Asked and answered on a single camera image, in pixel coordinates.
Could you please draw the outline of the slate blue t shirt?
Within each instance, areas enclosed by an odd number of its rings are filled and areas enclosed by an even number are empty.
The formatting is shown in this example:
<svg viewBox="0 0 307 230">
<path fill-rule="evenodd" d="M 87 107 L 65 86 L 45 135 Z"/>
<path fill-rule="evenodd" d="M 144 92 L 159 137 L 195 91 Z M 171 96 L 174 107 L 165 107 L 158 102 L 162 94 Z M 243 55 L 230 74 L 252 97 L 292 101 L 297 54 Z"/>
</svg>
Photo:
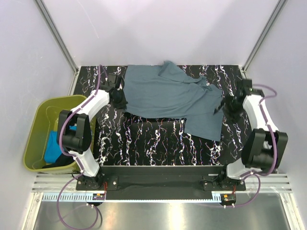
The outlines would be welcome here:
<svg viewBox="0 0 307 230">
<path fill-rule="evenodd" d="M 223 112 L 215 113 L 222 90 L 206 77 L 193 78 L 170 61 L 129 65 L 124 77 L 126 111 L 143 118 L 185 119 L 185 133 L 220 141 Z"/>
</svg>

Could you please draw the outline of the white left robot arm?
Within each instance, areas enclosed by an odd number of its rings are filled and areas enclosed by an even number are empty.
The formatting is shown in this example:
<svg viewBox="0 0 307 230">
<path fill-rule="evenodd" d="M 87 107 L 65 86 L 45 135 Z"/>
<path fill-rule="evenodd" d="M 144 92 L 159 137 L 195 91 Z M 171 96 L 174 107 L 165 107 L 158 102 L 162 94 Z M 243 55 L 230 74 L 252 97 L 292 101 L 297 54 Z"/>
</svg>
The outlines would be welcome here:
<svg viewBox="0 0 307 230">
<path fill-rule="evenodd" d="M 98 175 L 99 165 L 90 149 L 90 123 L 96 114 L 109 104 L 119 110 L 127 108 L 128 102 L 123 88 L 123 78 L 110 74 L 83 102 L 71 110 L 62 110 L 59 114 L 57 143 L 64 155 L 73 157 L 81 173 L 88 177 L 87 184 L 94 190 L 100 189 L 104 181 L 103 177 Z"/>
</svg>

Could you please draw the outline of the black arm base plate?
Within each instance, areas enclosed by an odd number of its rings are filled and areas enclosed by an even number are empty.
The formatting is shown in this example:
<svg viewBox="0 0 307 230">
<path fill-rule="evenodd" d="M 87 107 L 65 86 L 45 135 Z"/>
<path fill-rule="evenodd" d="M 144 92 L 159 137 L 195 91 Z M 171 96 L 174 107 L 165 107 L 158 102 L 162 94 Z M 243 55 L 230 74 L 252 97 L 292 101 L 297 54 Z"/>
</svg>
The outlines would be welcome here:
<svg viewBox="0 0 307 230">
<path fill-rule="evenodd" d="M 169 198 L 201 198 L 213 191 L 245 191 L 240 180 L 226 179 L 224 166 L 102 166 L 93 179 L 82 176 L 79 191 L 115 192 L 120 195 L 157 194 Z"/>
</svg>

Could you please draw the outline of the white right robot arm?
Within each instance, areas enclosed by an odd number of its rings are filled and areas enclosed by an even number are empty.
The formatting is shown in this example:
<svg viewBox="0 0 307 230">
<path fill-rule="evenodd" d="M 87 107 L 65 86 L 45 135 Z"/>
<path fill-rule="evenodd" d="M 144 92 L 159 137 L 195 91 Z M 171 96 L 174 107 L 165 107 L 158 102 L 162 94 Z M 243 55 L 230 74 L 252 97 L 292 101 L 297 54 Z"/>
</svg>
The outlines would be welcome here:
<svg viewBox="0 0 307 230">
<path fill-rule="evenodd" d="M 218 177 L 218 185 L 224 190 L 248 175 L 267 176 L 280 165 L 288 135 L 279 131 L 271 119 L 265 104 L 269 97 L 262 88 L 263 85 L 253 85 L 251 79 L 243 79 L 237 83 L 235 94 L 225 96 L 214 110 L 215 114 L 223 111 L 234 123 L 246 114 L 252 129 L 241 158 L 226 165 L 224 174 Z"/>
</svg>

